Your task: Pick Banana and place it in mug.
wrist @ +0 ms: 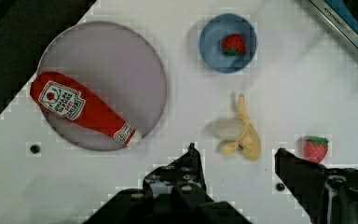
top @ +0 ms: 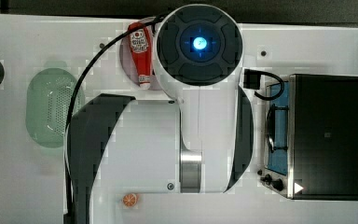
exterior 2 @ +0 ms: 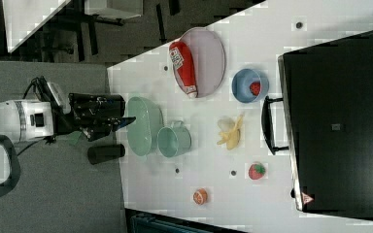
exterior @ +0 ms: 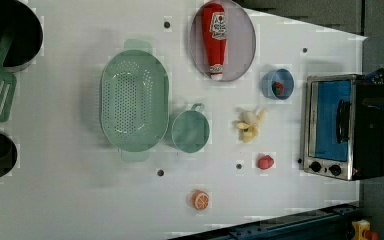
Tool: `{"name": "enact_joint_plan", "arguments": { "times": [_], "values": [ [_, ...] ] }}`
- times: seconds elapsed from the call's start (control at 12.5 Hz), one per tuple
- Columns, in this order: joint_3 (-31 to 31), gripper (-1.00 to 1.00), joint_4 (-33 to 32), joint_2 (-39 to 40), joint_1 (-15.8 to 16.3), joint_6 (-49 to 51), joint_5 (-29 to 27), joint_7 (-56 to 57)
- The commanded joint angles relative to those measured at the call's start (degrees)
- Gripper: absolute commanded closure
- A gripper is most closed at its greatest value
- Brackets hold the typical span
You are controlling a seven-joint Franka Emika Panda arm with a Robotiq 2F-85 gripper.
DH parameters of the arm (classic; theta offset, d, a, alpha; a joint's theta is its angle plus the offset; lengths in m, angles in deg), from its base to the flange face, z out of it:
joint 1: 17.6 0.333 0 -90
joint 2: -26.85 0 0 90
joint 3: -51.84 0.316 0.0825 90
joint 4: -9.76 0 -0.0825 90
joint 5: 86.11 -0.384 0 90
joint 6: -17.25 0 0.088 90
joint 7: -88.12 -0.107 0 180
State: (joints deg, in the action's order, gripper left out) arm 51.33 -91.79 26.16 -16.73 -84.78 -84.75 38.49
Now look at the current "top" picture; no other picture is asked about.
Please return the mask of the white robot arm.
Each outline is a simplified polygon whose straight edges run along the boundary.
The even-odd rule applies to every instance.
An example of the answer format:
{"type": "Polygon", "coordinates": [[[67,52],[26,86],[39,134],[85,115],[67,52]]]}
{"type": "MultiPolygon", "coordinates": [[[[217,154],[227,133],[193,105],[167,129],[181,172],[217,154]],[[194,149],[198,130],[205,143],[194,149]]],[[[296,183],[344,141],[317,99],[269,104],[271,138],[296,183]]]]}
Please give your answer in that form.
{"type": "Polygon", "coordinates": [[[72,116],[64,224],[122,224],[127,195],[222,193],[249,165],[254,128],[240,84],[239,25],[203,4],[152,22],[151,64],[163,97],[102,93],[72,116]]]}

